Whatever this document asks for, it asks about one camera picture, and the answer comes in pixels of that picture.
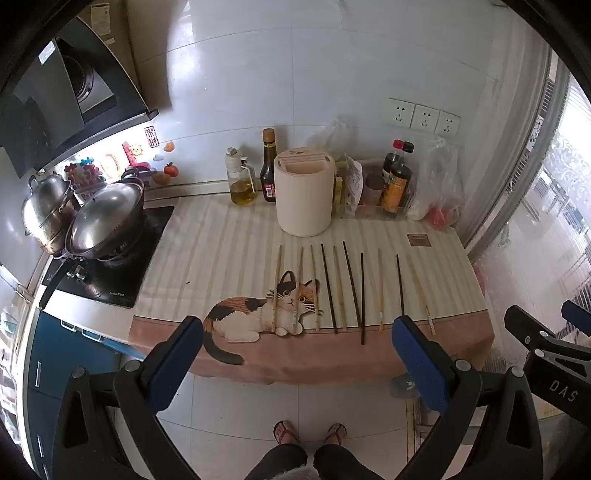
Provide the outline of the black chopstick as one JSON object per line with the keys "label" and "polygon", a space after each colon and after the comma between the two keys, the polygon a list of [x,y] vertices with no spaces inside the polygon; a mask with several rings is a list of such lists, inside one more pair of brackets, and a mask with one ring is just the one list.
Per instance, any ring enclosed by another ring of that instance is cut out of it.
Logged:
{"label": "black chopstick", "polygon": [[399,295],[400,295],[400,308],[401,308],[401,316],[406,315],[406,308],[405,308],[405,296],[404,296],[404,282],[401,270],[401,261],[399,254],[396,254],[396,263],[397,263],[397,275],[398,275],[398,283],[399,283]]}
{"label": "black chopstick", "polygon": [[351,285],[351,290],[352,290],[353,306],[355,306],[356,325],[358,325],[358,327],[361,329],[362,320],[361,320],[358,298],[356,298],[356,284],[355,284],[355,279],[353,279],[352,264],[351,264],[351,260],[349,260],[349,252],[348,252],[348,247],[346,247],[345,240],[342,240],[342,249],[344,249],[344,254],[345,254],[345,258],[346,258],[346,269],[348,270],[348,275],[349,275],[349,285]]}
{"label": "black chopstick", "polygon": [[329,298],[329,312],[331,312],[332,330],[334,331],[334,334],[338,334],[339,330],[338,330],[337,321],[335,320],[335,306],[334,306],[334,300],[332,299],[332,288],[331,288],[331,281],[329,281],[329,268],[328,268],[327,256],[325,255],[324,243],[321,243],[321,252],[322,252],[322,265],[324,266],[324,272],[325,272],[325,285],[327,285],[325,288],[327,288],[327,292],[328,292],[327,294],[328,294],[328,298]]}
{"label": "black chopstick", "polygon": [[361,345],[366,344],[366,286],[365,286],[365,256],[361,252]]}

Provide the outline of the blue kitchen cabinet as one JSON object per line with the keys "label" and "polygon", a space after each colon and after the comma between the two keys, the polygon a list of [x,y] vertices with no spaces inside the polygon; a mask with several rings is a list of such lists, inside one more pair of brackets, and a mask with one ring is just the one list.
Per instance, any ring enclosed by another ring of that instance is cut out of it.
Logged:
{"label": "blue kitchen cabinet", "polygon": [[82,366],[91,374],[110,373],[123,355],[142,356],[127,344],[39,314],[26,358],[24,424],[33,468],[41,478],[51,477],[54,435],[71,372]]}

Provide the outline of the black induction cooktop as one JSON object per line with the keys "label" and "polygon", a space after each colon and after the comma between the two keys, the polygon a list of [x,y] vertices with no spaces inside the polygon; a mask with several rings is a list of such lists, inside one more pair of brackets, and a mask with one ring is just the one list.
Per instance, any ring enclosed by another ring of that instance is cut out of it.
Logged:
{"label": "black induction cooktop", "polygon": [[111,256],[52,260],[42,280],[46,290],[41,296],[40,308],[46,308],[56,291],[124,308],[133,307],[173,209],[173,206],[145,209],[140,235]]}

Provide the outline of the person right foot sandal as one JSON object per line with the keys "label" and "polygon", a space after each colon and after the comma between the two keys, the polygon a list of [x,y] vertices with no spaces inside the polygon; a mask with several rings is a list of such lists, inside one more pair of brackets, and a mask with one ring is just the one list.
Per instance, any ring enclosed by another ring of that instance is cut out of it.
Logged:
{"label": "person right foot sandal", "polygon": [[341,423],[332,424],[329,427],[327,436],[325,436],[324,444],[342,446],[342,443],[346,440],[347,433],[346,427]]}

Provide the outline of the person foot sandal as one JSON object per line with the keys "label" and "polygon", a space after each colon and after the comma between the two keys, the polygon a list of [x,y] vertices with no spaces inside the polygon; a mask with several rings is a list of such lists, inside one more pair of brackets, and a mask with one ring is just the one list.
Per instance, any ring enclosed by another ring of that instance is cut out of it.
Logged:
{"label": "person foot sandal", "polygon": [[298,445],[297,429],[289,420],[281,420],[273,427],[273,437],[279,445],[294,444]]}
{"label": "person foot sandal", "polygon": [[342,446],[342,443],[346,440],[347,433],[346,427],[341,423],[332,424],[329,427],[327,436],[325,436],[324,444]]}

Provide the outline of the person left foot sandal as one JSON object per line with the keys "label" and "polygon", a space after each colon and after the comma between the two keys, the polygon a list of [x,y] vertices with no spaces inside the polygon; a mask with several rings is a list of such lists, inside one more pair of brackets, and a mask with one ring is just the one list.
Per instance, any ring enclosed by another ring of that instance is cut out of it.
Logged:
{"label": "person left foot sandal", "polygon": [[297,429],[289,420],[281,420],[273,427],[273,437],[279,445],[294,444],[298,445]]}

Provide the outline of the steel wok with lid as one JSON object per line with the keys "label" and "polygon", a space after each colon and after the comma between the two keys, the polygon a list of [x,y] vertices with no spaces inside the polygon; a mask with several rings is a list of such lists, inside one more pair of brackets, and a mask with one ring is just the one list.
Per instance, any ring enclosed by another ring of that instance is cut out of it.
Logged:
{"label": "steel wok with lid", "polygon": [[81,261],[114,256],[133,244],[143,230],[143,206],[143,183],[131,176],[107,185],[85,202],[68,227],[61,265],[46,286],[38,308],[46,308],[61,280]]}

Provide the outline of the clear plastic organizer tray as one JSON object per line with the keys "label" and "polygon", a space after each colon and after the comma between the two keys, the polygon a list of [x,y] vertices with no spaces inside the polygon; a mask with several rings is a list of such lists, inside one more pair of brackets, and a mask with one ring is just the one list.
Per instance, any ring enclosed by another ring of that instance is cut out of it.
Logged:
{"label": "clear plastic organizer tray", "polygon": [[[365,183],[365,179],[366,179],[367,175],[371,172],[380,173],[382,175],[382,169],[383,169],[383,163],[384,163],[383,159],[370,158],[370,159],[363,159],[363,160],[358,160],[358,159],[355,159],[355,160],[359,161],[363,165],[363,183]],[[344,200],[345,200],[345,194],[346,194],[346,186],[345,186],[346,160],[345,160],[345,157],[337,162],[337,168],[338,168],[337,173],[339,175],[339,178],[342,179],[342,193],[341,193],[341,199],[339,199],[338,205],[335,206],[335,208],[334,208],[334,216],[335,217],[337,217],[337,218],[351,218],[351,219],[358,218],[358,219],[372,219],[372,220],[394,220],[394,219],[404,219],[408,215],[408,210],[411,206],[411,203],[412,203],[412,200],[414,197],[414,193],[415,193],[415,186],[416,186],[416,171],[414,171],[412,168],[411,168],[411,170],[413,172],[413,175],[412,175],[410,186],[408,186],[407,196],[405,199],[405,205],[397,216],[392,216],[392,215],[388,215],[387,213],[385,213],[383,208],[380,206],[380,203],[378,206],[374,206],[374,207],[363,206],[363,205],[359,204],[359,206],[356,208],[355,215],[349,216],[348,214],[346,214],[345,207],[344,207]]]}

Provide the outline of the red cap sauce bottle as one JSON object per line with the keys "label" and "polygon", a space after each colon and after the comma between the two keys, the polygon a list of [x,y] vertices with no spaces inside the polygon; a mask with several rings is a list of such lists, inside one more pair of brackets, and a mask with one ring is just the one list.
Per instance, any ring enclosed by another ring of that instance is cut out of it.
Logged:
{"label": "red cap sauce bottle", "polygon": [[386,155],[382,169],[382,177],[385,184],[388,184],[390,181],[392,165],[404,154],[403,148],[404,141],[396,139],[393,142],[393,151]]}

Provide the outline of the dark soy sauce bottle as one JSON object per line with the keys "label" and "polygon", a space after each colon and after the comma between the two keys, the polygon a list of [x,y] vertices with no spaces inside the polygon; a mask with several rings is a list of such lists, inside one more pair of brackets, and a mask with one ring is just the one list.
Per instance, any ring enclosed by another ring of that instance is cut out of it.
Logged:
{"label": "dark soy sauce bottle", "polygon": [[263,189],[263,197],[267,202],[276,202],[276,185],[274,185],[273,162],[276,159],[276,131],[273,128],[263,129],[263,167],[259,180]]}

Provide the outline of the white plastic bag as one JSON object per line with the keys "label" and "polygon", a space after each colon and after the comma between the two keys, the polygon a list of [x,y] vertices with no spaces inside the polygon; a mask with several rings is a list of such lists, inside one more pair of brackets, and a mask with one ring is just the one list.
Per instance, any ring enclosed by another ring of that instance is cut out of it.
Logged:
{"label": "white plastic bag", "polygon": [[356,125],[352,118],[335,117],[307,140],[308,147],[325,152],[335,161],[352,151],[356,143]]}

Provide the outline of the black range hood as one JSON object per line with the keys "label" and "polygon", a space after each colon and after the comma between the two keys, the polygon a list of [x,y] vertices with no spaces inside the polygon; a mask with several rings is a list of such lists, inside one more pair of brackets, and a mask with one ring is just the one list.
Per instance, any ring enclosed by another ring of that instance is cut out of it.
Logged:
{"label": "black range hood", "polygon": [[124,4],[93,4],[2,95],[1,150],[23,177],[157,113],[141,93]]}

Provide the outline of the right wall socket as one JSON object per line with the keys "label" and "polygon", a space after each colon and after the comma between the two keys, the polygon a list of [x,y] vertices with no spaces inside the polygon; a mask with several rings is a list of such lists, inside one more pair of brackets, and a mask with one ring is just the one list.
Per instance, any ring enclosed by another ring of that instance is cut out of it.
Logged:
{"label": "right wall socket", "polygon": [[455,114],[441,110],[435,128],[435,134],[443,138],[453,138],[457,135],[461,118]]}

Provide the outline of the wall socket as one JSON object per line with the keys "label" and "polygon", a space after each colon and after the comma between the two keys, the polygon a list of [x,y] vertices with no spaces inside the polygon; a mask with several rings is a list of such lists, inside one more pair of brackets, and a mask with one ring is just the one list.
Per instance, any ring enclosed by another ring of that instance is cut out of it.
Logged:
{"label": "wall socket", "polygon": [[384,121],[399,128],[410,128],[416,105],[411,102],[389,98],[384,104]]}
{"label": "wall socket", "polygon": [[411,121],[411,129],[434,133],[440,113],[440,110],[417,104]]}
{"label": "wall socket", "polygon": [[435,134],[443,138],[453,138],[457,135],[461,118],[455,114],[441,110],[435,128]]}

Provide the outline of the left wall socket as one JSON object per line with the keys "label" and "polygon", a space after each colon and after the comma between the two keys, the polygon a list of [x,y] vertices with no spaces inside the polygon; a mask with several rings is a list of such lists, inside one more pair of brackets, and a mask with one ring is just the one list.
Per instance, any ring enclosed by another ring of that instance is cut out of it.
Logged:
{"label": "left wall socket", "polygon": [[399,128],[410,128],[416,105],[411,102],[389,98],[384,104],[384,121]]}

